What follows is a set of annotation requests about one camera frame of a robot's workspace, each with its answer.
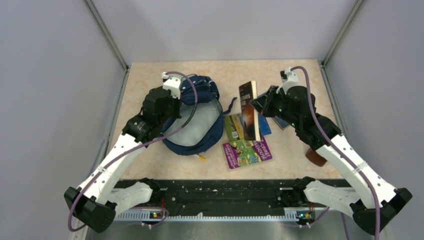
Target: white cable clip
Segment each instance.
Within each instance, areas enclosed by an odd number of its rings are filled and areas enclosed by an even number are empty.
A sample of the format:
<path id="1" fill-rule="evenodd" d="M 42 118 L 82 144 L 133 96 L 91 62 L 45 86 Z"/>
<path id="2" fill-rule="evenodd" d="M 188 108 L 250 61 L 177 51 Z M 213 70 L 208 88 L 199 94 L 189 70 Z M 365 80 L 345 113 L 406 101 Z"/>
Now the white cable clip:
<path id="1" fill-rule="evenodd" d="M 362 169 L 364 169 L 364 168 L 366 168 L 366 167 L 368 167 L 368 163 L 367 163 L 366 161 L 364 161 L 364 162 L 362 162 L 361 164 L 359 164 L 359 165 L 357 166 L 357 168 L 353 169 L 351 173 L 352 173 L 353 175 L 355 175 L 355 174 L 359 173 L 360 171 L 362 171 Z"/>
<path id="2" fill-rule="evenodd" d="M 97 171 L 99 171 L 100 173 L 102 173 L 102 174 L 106 174 L 106 175 L 109 175 L 109 177 L 113 177 L 113 173 L 112 172 L 110 172 L 109 170 L 107 170 L 106 168 L 104 168 L 103 166 L 98 166 L 97 167 Z"/>

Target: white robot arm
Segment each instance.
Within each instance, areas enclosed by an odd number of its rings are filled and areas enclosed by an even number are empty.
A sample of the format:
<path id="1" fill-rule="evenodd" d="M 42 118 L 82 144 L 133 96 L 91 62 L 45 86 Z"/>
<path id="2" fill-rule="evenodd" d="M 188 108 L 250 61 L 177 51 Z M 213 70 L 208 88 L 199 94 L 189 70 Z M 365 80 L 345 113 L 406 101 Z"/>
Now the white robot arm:
<path id="1" fill-rule="evenodd" d="M 309 88 L 306 70 L 303 67 L 294 69 L 304 71 Z M 406 188 L 395 188 L 380 177 L 355 152 L 330 119 L 315 113 L 315 96 L 310 89 L 299 84 L 298 76 L 292 68 L 280 74 L 285 80 L 282 86 L 271 86 L 263 96 L 250 104 L 264 117 L 277 116 L 294 127 L 300 140 L 329 161 L 355 190 L 346 191 L 304 177 L 298 179 L 293 187 L 295 191 L 303 193 L 305 199 L 300 201 L 319 203 L 338 210 L 353 218 L 356 224 L 371 235 L 376 233 L 376 213 L 379 213 L 378 231 L 381 231 L 412 198 L 412 194 Z"/>
<path id="2" fill-rule="evenodd" d="M 182 78 L 163 73 L 162 79 L 163 86 L 150 90 L 140 113 L 127 122 L 97 169 L 77 188 L 69 187 L 64 193 L 73 216 L 97 233 L 106 230 L 115 215 L 151 198 L 153 190 L 143 182 L 118 191 L 113 189 L 128 166 L 146 149 L 144 145 L 161 140 L 157 137 L 162 125 L 171 117 L 181 117 Z M 68 228 L 73 232 L 80 229 L 73 229 L 70 221 Z"/>

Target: metal corner post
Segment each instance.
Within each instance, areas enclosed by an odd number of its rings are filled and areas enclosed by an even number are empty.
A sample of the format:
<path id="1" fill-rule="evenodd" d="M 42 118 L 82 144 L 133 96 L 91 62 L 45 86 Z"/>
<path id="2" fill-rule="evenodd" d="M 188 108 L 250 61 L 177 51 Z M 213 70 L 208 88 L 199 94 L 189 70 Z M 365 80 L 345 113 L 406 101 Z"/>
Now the metal corner post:
<path id="1" fill-rule="evenodd" d="M 349 129 L 346 126 L 345 119 L 343 117 L 343 113 L 341 110 L 341 107 L 339 105 L 339 101 L 337 99 L 336 93 L 334 91 L 332 79 L 328 72 L 328 65 L 331 62 L 334 54 L 336 53 L 338 47 L 343 42 L 344 37 L 349 32 L 355 18 L 358 16 L 358 13 L 364 6 L 366 0 L 357 0 L 354 4 L 352 10 L 349 13 L 349 16 L 347 17 L 346 21 L 344 22 L 343 26 L 341 27 L 340 31 L 338 32 L 337 36 L 335 37 L 333 43 L 331 44 L 330 49 L 328 50 L 328 53 L 326 54 L 324 60 L 320 62 L 320 69 L 322 78 L 324 79 L 324 84 L 328 92 L 328 96 L 330 99 L 330 103 L 334 112 L 335 120 L 337 121 L 338 126 L 340 129 L 344 132 L 346 137 L 349 137 Z"/>
<path id="2" fill-rule="evenodd" d="M 356 1 L 355 5 L 353 6 L 352 10 L 349 13 L 349 16 L 347 17 L 346 21 L 344 22 L 343 26 L 341 27 L 340 31 L 338 32 L 337 36 L 335 37 L 330 49 L 328 50 L 328 53 L 325 56 L 324 61 L 322 61 L 322 66 L 324 68 L 326 68 L 327 65 L 330 63 L 331 59 L 333 58 L 334 53 L 336 52 L 337 48 L 339 47 L 339 45 L 342 42 L 343 38 L 345 37 L 346 33 L 349 31 L 349 28 L 352 26 L 353 21 L 357 17 L 361 8 L 364 6 L 365 2 L 366 2 L 366 0 L 357 0 Z"/>
<path id="3" fill-rule="evenodd" d="M 109 32 L 108 28 L 106 27 L 105 22 L 103 21 L 102 17 L 100 16 L 99 11 L 97 10 L 95 4 L 93 3 L 93 0 L 83 0 L 83 2 L 87 6 L 91 16 L 93 17 L 94 21 L 96 22 L 101 34 L 105 38 L 107 45 L 109 45 L 109 48 L 112 51 L 113 55 L 115 56 L 116 60 L 118 60 L 122 69 L 124 71 L 127 71 L 128 68 L 129 68 L 129 65 L 125 62 L 124 57 L 122 56 L 117 44 L 115 43 L 114 39 L 112 38 L 111 33 Z"/>

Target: book cover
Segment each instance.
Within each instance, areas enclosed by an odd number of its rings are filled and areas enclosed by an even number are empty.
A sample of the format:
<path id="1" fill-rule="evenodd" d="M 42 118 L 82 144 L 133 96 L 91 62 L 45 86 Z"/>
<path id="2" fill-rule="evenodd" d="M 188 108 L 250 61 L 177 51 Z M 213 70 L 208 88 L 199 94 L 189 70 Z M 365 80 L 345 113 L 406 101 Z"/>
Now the book cover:
<path id="1" fill-rule="evenodd" d="M 267 119 L 261 115 L 258 117 L 260 135 L 265 136 L 271 134 L 271 128 Z M 226 135 L 228 136 L 229 142 L 245 139 L 242 122 L 243 120 L 241 113 L 224 116 L 224 129 Z"/>
<path id="2" fill-rule="evenodd" d="M 273 158 L 264 137 L 261 138 L 261 141 L 236 140 L 224 143 L 222 146 L 231 170 Z"/>
<path id="3" fill-rule="evenodd" d="M 266 135 L 270 135 L 272 134 L 271 132 L 271 128 L 270 125 L 268 124 L 267 118 L 262 116 L 262 115 L 258 115 L 259 118 L 259 132 L 261 136 L 266 136 Z"/>
<path id="4" fill-rule="evenodd" d="M 273 117 L 272 119 L 274 119 L 274 121 L 277 123 L 277 125 L 282 129 L 286 129 L 288 127 L 290 127 L 290 125 L 284 121 L 283 119 L 279 118 L 278 116 Z"/>
<path id="5" fill-rule="evenodd" d="M 258 96 L 256 81 L 247 82 L 238 87 L 241 103 L 241 119 L 244 140 L 260 141 L 258 112 L 250 105 L 250 101 Z"/>

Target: speckled tabletop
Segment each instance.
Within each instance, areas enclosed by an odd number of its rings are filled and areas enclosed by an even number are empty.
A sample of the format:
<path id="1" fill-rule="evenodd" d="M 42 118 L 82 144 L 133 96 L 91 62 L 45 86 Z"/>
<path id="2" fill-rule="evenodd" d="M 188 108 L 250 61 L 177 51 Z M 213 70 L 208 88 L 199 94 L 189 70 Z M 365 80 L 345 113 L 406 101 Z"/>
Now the speckled tabletop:
<path id="1" fill-rule="evenodd" d="M 280 71 L 287 67 L 303 66 L 311 80 L 311 90 L 316 97 L 317 112 L 335 122 L 327 90 L 316 59 L 298 60 L 236 60 L 236 61 L 183 61 L 133 63 L 122 99 L 115 131 L 114 145 L 128 119 L 140 110 L 150 89 L 162 84 L 161 74 L 179 71 L 186 75 L 197 74 L 211 77 L 217 84 L 223 108 L 233 97 L 239 97 L 239 85 L 255 80 L 258 94 L 270 85 L 280 85 Z M 304 75 L 298 73 L 305 86 Z M 231 114 L 240 113 L 240 100 L 234 102 Z M 308 146 L 301 142 L 293 128 L 282 131 L 272 119 L 268 119 L 272 134 L 265 136 L 273 159 L 240 169 L 229 170 L 222 147 L 228 142 L 226 134 L 201 155 L 206 161 L 193 156 L 180 156 L 170 151 L 162 142 L 149 146 L 138 156 L 122 179 L 295 179 L 310 176 L 318 179 L 340 178 L 339 172 L 330 164 L 318 167 L 305 157 Z"/>

